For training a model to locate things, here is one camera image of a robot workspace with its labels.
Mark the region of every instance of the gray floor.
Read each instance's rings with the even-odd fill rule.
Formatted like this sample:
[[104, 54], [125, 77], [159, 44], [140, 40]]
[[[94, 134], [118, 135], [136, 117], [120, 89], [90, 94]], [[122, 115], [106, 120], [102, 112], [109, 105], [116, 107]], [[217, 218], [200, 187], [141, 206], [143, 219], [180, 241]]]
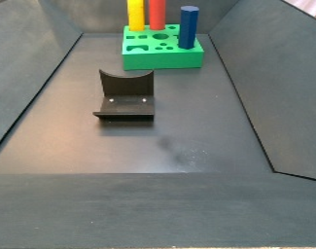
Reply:
[[316, 182], [272, 173], [200, 38], [204, 68], [157, 72], [129, 125], [92, 114], [120, 35], [84, 36], [0, 147], [2, 248], [316, 246]]
[[121, 36], [86, 35], [0, 148], [0, 173], [270, 172], [207, 35], [201, 41], [204, 68], [156, 72], [155, 122], [109, 123], [93, 116], [98, 70], [125, 74]]

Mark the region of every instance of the blue cylinder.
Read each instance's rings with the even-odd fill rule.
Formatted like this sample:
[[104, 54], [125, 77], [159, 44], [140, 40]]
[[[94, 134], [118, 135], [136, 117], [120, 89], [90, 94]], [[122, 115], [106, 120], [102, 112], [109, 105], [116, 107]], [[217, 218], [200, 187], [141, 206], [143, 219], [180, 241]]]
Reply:
[[200, 8], [196, 6], [181, 7], [181, 26], [179, 36], [179, 47], [181, 49], [192, 49], [195, 47], [197, 22]]

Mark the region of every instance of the white surface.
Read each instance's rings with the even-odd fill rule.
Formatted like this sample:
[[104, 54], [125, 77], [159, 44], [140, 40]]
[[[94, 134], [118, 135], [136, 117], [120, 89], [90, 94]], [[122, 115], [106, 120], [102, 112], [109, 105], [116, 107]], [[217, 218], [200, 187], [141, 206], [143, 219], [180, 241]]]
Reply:
[[316, 16], [316, 0], [286, 0], [314, 17]]

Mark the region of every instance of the hole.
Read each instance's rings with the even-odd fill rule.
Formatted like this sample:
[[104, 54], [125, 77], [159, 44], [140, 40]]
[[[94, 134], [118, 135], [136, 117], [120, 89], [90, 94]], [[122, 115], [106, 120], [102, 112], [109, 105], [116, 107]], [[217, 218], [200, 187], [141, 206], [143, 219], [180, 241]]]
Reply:
[[167, 34], [156, 34], [153, 36], [153, 38], [156, 38], [157, 40], [165, 40], [165, 39], [168, 39], [168, 37], [169, 37], [169, 35], [167, 35]]
[[143, 50], [143, 51], [148, 51], [149, 50], [149, 46], [148, 45], [138, 45], [138, 46], [128, 46], [126, 50], [130, 52], [133, 50]]

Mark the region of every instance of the red cylinder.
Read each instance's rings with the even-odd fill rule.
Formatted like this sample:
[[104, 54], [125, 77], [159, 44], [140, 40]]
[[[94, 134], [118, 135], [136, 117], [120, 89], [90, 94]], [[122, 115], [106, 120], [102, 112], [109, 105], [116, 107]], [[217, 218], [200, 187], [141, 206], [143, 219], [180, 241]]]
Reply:
[[151, 28], [165, 29], [165, 0], [151, 0]]

